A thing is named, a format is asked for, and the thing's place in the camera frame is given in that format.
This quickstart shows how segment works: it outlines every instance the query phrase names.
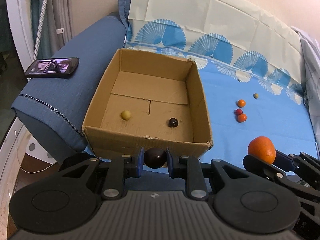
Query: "phone screen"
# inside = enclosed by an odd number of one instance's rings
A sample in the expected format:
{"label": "phone screen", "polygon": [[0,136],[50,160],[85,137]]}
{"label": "phone screen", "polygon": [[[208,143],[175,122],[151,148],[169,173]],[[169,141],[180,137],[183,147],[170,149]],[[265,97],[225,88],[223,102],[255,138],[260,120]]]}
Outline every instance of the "phone screen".
{"label": "phone screen", "polygon": [[34,61],[26,71],[26,76],[41,74],[70,74],[78,66],[78,58],[51,58]]}

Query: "orange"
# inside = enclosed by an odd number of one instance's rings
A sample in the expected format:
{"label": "orange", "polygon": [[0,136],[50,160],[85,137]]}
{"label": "orange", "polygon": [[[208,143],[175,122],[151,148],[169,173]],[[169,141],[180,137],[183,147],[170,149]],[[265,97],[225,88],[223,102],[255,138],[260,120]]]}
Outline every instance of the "orange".
{"label": "orange", "polygon": [[245,101],[244,101],[243,99],[240,99],[240,100],[238,101],[238,106],[239,106],[239,107],[244,107],[244,106],[245,106]]}
{"label": "orange", "polygon": [[244,122],[246,120],[247,120],[247,115],[246,114],[238,115],[238,122]]}
{"label": "orange", "polygon": [[266,163],[272,164],[276,158],[276,149],[268,137],[259,136],[249,143],[248,154],[254,155]]}

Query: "metal screw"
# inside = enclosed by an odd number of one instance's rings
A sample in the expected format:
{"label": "metal screw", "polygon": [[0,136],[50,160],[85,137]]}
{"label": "metal screw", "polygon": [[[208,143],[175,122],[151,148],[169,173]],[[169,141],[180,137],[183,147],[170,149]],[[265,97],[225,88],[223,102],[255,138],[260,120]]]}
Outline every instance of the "metal screw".
{"label": "metal screw", "polygon": [[207,195],[207,193],[202,190],[202,189],[195,189],[191,191],[191,196],[196,197],[196,198],[203,198]]}
{"label": "metal screw", "polygon": [[106,189],[103,194],[106,196],[106,197],[116,197],[119,195],[119,191],[117,191],[115,188],[109,188],[109,189]]}

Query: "red cherry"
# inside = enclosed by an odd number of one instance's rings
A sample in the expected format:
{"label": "red cherry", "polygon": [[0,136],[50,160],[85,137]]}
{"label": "red cherry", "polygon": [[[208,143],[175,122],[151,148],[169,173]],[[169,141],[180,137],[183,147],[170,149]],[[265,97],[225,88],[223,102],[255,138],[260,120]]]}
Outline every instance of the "red cherry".
{"label": "red cherry", "polygon": [[238,108],[238,109],[235,111],[235,114],[236,114],[236,115],[241,115],[241,114],[243,114],[242,109]]}

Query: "wooden floor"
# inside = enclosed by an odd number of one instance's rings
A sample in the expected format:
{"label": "wooden floor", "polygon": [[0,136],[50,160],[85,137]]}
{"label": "wooden floor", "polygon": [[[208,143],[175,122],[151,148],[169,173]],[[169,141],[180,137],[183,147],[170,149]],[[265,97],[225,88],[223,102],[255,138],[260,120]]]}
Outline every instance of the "wooden floor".
{"label": "wooden floor", "polygon": [[[34,171],[40,171],[43,170],[44,168],[48,167],[50,164],[45,163],[41,160],[38,160],[34,157],[31,157],[30,155],[26,154],[23,158],[22,161],[22,168],[26,171],[29,172],[34,172]],[[16,180],[16,185],[15,185],[15,190],[14,192],[18,191],[19,189],[36,182],[38,180],[41,180],[47,176],[50,176],[51,174],[57,172],[60,168],[59,164],[55,164],[52,167],[48,168],[45,171],[34,173],[34,174],[29,174],[24,172],[22,169],[19,170],[17,180]],[[15,227],[13,220],[11,216],[9,215],[8,219],[8,229],[7,229],[7,237],[8,239],[10,236],[12,236],[15,232],[17,231],[17,228]]]}

